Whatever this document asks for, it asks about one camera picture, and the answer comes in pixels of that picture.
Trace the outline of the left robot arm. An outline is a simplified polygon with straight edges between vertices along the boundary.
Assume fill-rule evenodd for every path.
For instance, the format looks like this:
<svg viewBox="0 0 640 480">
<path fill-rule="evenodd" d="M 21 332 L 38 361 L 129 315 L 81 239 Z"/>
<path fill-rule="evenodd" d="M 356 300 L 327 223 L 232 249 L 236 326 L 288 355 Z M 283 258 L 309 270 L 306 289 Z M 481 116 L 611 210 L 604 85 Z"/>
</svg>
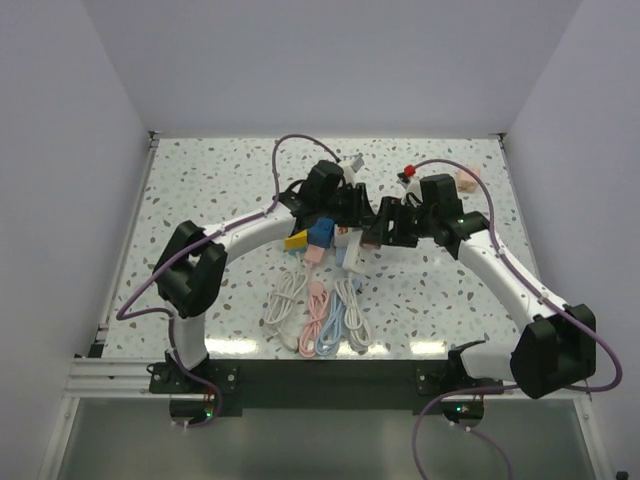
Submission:
<svg viewBox="0 0 640 480">
<path fill-rule="evenodd" d="M 371 224 L 366 187 L 355 181 L 362 165 L 358 156 L 341 163 L 321 160 L 297 191 L 277 190 L 270 204 L 251 213 L 212 226 L 185 221 L 176 228 L 153 276 L 160 298 L 170 306 L 170 357 L 176 363 L 171 378 L 183 391 L 196 392 L 206 383 L 205 313 L 233 261 L 319 219 L 357 229 Z"/>
</svg>

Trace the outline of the light blue power strip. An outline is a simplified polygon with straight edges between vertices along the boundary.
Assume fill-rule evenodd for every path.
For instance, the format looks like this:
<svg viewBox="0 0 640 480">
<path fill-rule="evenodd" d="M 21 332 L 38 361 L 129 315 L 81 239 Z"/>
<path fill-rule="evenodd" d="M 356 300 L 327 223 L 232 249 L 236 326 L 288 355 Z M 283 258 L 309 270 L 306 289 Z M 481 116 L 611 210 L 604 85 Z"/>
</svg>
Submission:
<svg viewBox="0 0 640 480">
<path fill-rule="evenodd" d="M 345 247 L 336 247 L 335 248 L 335 264 L 337 267 L 342 268 L 344 259 L 346 256 L 346 248 Z"/>
</svg>

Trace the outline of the pink power strip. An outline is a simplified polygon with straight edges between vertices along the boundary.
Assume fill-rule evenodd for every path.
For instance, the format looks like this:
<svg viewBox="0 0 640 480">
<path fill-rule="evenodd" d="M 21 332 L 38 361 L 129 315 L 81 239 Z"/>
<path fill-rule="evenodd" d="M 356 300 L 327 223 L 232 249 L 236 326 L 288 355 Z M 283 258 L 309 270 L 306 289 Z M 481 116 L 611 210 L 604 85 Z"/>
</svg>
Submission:
<svg viewBox="0 0 640 480">
<path fill-rule="evenodd" d="M 311 265 L 319 265 L 323 261 L 325 249 L 320 246 L 309 244 L 307 246 L 304 260 Z"/>
</svg>

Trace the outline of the yellow cube socket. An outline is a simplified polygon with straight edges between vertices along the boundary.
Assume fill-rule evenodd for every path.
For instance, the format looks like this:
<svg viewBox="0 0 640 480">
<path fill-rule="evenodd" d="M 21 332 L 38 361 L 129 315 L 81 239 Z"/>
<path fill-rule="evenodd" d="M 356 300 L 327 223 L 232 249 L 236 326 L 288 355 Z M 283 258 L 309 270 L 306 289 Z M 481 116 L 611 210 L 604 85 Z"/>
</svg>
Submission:
<svg viewBox="0 0 640 480">
<path fill-rule="evenodd" d="M 293 251 L 305 249 L 308 245 L 308 232 L 302 230 L 296 234 L 286 237 L 283 240 L 283 248 L 285 251 Z"/>
</svg>

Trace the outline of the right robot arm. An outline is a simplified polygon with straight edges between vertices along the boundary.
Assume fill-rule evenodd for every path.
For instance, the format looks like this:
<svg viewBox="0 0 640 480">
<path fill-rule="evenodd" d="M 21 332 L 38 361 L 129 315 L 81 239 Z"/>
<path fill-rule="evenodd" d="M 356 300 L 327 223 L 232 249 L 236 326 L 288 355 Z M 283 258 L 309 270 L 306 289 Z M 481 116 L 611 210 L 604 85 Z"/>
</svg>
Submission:
<svg viewBox="0 0 640 480">
<path fill-rule="evenodd" d="M 516 384 L 538 399 L 591 377 L 596 371 L 596 320 L 584 304 L 553 294 L 510 253 L 490 219 L 467 212 L 447 174 L 420 179 L 419 195 L 385 196 L 365 225 L 376 246 L 414 248 L 429 238 L 475 273 L 505 308 L 519 338 L 514 345 L 478 340 L 453 348 L 448 386 L 469 392 L 480 380 Z"/>
</svg>

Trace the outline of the blue cube socket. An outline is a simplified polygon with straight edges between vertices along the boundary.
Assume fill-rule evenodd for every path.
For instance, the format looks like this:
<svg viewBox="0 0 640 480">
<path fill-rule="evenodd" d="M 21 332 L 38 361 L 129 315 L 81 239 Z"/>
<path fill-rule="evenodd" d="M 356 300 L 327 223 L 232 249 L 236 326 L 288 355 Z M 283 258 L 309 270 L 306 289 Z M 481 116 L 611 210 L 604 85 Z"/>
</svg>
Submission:
<svg viewBox="0 0 640 480">
<path fill-rule="evenodd" d="M 307 243 L 323 249 L 331 247 L 334 237 L 335 222 L 328 217 L 320 217 L 307 229 Z"/>
</svg>

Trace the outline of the pink cube socket adapter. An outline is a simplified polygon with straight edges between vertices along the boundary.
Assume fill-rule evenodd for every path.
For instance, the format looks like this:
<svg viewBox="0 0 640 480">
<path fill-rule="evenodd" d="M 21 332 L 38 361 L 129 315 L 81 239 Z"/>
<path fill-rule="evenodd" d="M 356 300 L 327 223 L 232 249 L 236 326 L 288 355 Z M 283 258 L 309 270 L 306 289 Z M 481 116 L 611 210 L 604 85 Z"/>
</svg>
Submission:
<svg viewBox="0 0 640 480">
<path fill-rule="evenodd" d="M 480 177 L 480 173 L 481 171 L 477 167 L 459 170 L 455 178 L 457 190 L 463 193 L 474 193 L 479 185 L 477 179 Z"/>
</svg>

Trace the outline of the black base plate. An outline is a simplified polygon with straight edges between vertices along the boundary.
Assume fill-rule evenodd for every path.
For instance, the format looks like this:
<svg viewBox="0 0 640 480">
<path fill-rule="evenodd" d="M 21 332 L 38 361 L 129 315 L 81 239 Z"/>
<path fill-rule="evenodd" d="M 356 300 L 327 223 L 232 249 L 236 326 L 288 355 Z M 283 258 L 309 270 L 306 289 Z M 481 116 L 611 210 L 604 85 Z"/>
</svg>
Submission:
<svg viewBox="0 0 640 480">
<path fill-rule="evenodd" d="M 239 417 L 251 409 L 400 410 L 414 414 L 446 392 L 500 387 L 473 379 L 452 360 L 240 360 L 204 361 L 183 373 L 167 357 L 146 367 L 149 392 L 169 395 L 170 415 L 200 421 Z"/>
</svg>

